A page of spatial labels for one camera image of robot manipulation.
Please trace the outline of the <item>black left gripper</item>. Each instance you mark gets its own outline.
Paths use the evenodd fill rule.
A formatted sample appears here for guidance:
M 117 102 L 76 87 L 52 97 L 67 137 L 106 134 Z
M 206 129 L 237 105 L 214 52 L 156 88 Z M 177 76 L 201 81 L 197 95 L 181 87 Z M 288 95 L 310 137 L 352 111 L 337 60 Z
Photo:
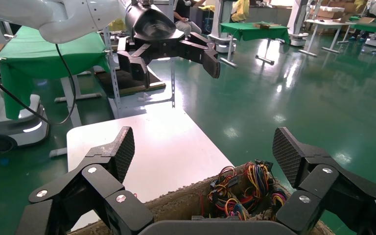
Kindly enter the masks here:
M 133 80 L 143 82 L 146 89 L 150 87 L 147 64 L 165 57 L 191 60 L 201 64 L 212 78 L 219 78 L 221 64 L 215 43 L 195 32 L 185 40 L 185 34 L 157 7 L 134 3 L 126 11 L 125 23 L 131 37 L 118 40 L 119 67 Z

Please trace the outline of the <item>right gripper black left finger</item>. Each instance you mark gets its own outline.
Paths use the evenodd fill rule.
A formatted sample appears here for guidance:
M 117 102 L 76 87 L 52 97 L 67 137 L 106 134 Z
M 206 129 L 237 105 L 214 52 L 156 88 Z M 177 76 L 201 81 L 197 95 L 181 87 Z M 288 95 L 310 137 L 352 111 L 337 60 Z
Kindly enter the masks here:
M 91 148 L 79 165 L 29 195 L 18 235 L 65 235 L 94 211 L 115 235 L 137 235 L 153 223 L 152 212 L 123 185 L 135 154 L 131 127 L 108 144 Z

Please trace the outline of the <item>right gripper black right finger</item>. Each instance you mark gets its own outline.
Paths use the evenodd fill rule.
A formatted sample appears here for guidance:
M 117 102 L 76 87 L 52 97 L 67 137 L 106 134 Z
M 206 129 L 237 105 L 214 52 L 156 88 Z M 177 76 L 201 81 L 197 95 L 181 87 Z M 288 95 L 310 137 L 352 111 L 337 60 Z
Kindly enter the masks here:
M 275 130 L 272 152 L 294 192 L 276 213 L 298 235 L 308 234 L 329 211 L 358 235 L 376 235 L 376 184 L 344 169 L 322 148 Z

